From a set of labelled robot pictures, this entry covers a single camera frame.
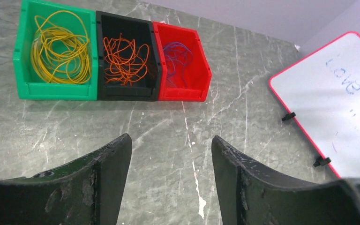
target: whiteboard with red border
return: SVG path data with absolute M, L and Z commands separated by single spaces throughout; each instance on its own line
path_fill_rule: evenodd
M 343 34 L 269 85 L 332 171 L 360 177 L 360 35 Z

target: coiled yellow cord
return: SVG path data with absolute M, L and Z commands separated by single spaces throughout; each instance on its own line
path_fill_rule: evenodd
M 56 26 L 49 20 L 59 13 L 75 16 L 81 23 L 85 35 L 75 35 L 70 30 Z M 40 25 L 38 18 L 44 22 Z M 82 84 L 90 79 L 89 38 L 85 24 L 76 14 L 60 10 L 46 19 L 34 17 L 38 30 L 31 47 L 31 63 L 38 76 L 46 83 Z M 63 45 L 67 50 L 55 52 L 53 45 Z

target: gray marble surface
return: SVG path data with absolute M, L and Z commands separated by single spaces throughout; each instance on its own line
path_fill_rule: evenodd
M 294 123 L 281 122 L 285 110 L 267 85 L 298 59 L 292 44 L 135 0 L 57 2 L 197 29 L 213 72 L 208 99 L 19 100 L 11 57 L 21 3 L 0 0 L 0 179 L 57 167 L 123 133 L 134 148 L 119 225 L 220 225 L 214 135 L 280 172 L 333 179 L 311 166 L 316 152 Z

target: whiteboard stand foot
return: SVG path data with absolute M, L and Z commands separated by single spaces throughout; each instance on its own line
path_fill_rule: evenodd
M 314 167 L 317 166 L 324 166 L 329 164 L 330 162 L 332 162 L 332 160 L 328 157 L 328 158 L 322 158 L 321 156 L 317 158 L 317 160 L 315 161 L 315 163 L 313 164 Z
M 296 114 L 294 112 L 288 113 L 288 114 L 285 115 L 284 118 L 282 118 L 282 121 L 290 120 L 291 118 L 293 118 L 295 116 L 296 116 Z

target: gray wall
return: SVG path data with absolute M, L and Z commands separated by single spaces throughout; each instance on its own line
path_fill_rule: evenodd
M 300 52 L 303 55 L 313 52 L 347 31 L 360 33 L 360 0 L 352 4 L 334 20 L 328 21 L 323 29 L 301 46 Z
M 145 1 L 307 46 L 304 44 L 356 0 Z

